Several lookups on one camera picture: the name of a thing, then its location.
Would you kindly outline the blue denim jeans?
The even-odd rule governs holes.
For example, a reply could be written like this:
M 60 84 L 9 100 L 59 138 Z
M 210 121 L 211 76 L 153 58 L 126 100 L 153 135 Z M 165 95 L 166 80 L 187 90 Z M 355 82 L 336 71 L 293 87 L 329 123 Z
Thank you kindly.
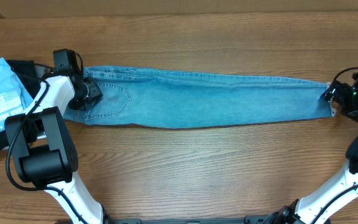
M 85 68 L 102 98 L 64 118 L 88 125 L 207 128 L 329 118 L 325 83 L 299 78 L 221 75 L 98 66 Z

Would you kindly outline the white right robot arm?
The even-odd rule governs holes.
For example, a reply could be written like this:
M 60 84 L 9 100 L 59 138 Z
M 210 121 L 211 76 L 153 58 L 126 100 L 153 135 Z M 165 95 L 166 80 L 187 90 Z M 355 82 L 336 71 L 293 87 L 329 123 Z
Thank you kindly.
M 358 67 L 351 67 L 353 84 L 336 78 L 320 96 L 336 102 L 341 113 L 358 122 Z M 358 197 L 358 137 L 346 151 L 344 165 L 318 190 L 268 215 L 264 223 L 329 223 L 330 217 Z

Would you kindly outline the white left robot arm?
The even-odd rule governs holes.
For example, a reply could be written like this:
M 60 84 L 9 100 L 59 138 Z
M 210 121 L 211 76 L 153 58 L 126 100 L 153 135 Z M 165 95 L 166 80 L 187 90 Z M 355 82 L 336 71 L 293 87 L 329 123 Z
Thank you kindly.
M 7 178 L 17 189 L 50 194 L 72 223 L 109 223 L 80 178 L 76 147 L 62 116 L 74 95 L 68 76 L 42 79 L 30 106 L 5 120 Z

